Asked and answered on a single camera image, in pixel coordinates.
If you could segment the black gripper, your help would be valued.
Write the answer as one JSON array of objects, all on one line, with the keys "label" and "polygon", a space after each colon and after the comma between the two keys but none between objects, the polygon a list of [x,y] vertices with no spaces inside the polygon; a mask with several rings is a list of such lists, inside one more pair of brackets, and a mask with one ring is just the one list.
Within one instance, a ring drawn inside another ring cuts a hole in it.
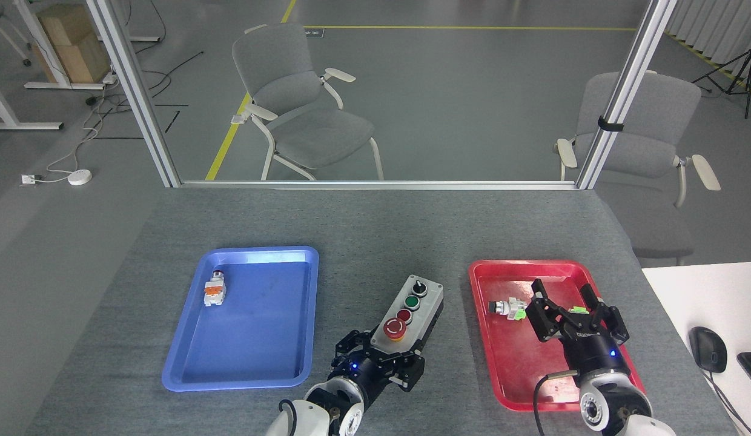
[{"label": "black gripper", "polygon": [[[525,312],[539,341],[547,342],[561,335],[566,322],[563,319],[570,317],[570,313],[548,298],[542,279],[534,279],[531,287],[533,296]],[[600,300],[589,283],[581,287],[580,295],[591,313],[591,320],[584,326],[592,333],[570,334],[560,339],[567,366],[577,372],[573,379],[583,381],[600,371],[630,375],[630,367],[618,347],[630,337],[620,310]]]},{"label": "black gripper", "polygon": [[335,345],[332,377],[353,381],[362,392],[363,405],[372,406],[389,384],[411,392],[425,372],[421,350],[372,354],[372,331],[353,329]]}]

